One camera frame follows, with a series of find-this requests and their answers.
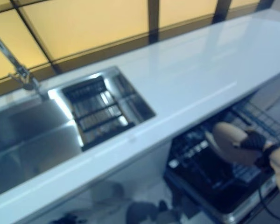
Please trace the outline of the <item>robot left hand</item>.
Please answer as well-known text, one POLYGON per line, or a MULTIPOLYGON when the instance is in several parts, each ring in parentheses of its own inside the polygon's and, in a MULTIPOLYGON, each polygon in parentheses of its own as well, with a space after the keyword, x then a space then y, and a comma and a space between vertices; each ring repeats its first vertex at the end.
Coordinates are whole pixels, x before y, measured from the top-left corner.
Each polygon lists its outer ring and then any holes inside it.
POLYGON ((66 213, 63 217, 53 221, 53 224, 85 224, 87 220, 75 213, 66 213))

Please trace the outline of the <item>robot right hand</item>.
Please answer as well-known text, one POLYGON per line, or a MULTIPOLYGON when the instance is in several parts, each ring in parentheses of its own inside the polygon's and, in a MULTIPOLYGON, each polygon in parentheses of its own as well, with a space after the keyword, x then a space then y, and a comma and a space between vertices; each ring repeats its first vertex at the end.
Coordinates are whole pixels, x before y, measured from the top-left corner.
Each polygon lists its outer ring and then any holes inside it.
POLYGON ((267 141, 264 135, 256 131, 248 131, 247 137, 239 143, 233 143, 233 146, 241 150, 245 149, 260 152, 261 156, 253 164, 262 169, 262 171, 268 173, 271 169, 269 156, 280 148, 280 144, 273 143, 266 146, 266 143, 267 141))

